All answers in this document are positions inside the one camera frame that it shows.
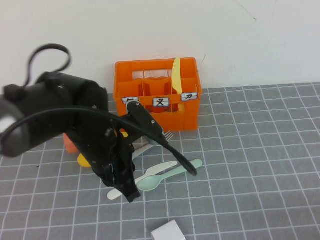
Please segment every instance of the white box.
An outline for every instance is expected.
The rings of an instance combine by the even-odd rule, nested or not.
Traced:
[[[175,220],[151,232],[154,240],[186,240]]]

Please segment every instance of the orange object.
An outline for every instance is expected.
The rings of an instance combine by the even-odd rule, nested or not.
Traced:
[[[113,98],[119,116],[127,114],[126,102],[138,100],[165,132],[198,129],[202,88],[196,59],[180,58],[182,94],[177,94],[172,88],[170,71],[174,61],[175,59],[117,62]],[[151,77],[151,72],[165,74]],[[179,111],[179,104],[185,106],[184,111]]]
[[[74,143],[70,140],[70,138],[65,133],[63,134],[63,142],[68,154],[76,153],[79,151],[74,145]]]

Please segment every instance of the printed symbol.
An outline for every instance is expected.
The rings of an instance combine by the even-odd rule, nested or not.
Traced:
[[[194,100],[198,98],[198,93],[197,92],[187,92],[187,93],[182,93],[181,94],[181,101],[186,102],[189,100]]]
[[[169,98],[168,97],[154,98],[153,99],[153,106],[154,107],[168,107],[169,106]]]
[[[124,104],[127,104],[130,101],[139,101],[139,98],[137,96],[130,96],[130,97],[124,97],[122,98],[122,102]]]

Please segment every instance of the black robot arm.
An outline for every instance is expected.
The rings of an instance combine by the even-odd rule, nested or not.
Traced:
[[[37,53],[52,48],[69,54],[63,46],[45,45],[35,51],[29,64]],[[142,136],[167,148],[189,173],[197,174],[193,165],[166,142],[161,126],[139,102],[128,103],[127,115],[113,115],[108,111],[107,91],[94,81],[60,73],[66,66],[45,72],[34,85],[27,86],[28,73],[25,86],[4,87],[0,96],[2,155],[16,157],[66,133],[103,183],[118,189],[129,202],[140,196],[133,175],[132,143]]]

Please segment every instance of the plastic fork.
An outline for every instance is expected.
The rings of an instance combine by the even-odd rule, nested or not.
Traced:
[[[172,139],[174,136],[174,134],[171,131],[168,131],[164,134],[165,140],[167,142],[170,141],[170,139]],[[155,141],[149,141],[148,145],[145,145],[139,149],[137,149],[136,151],[134,151],[133,155],[132,155],[132,159],[135,159],[136,157],[140,156],[141,154],[143,154],[145,151],[151,149],[154,146],[158,146],[158,143],[156,143]]]

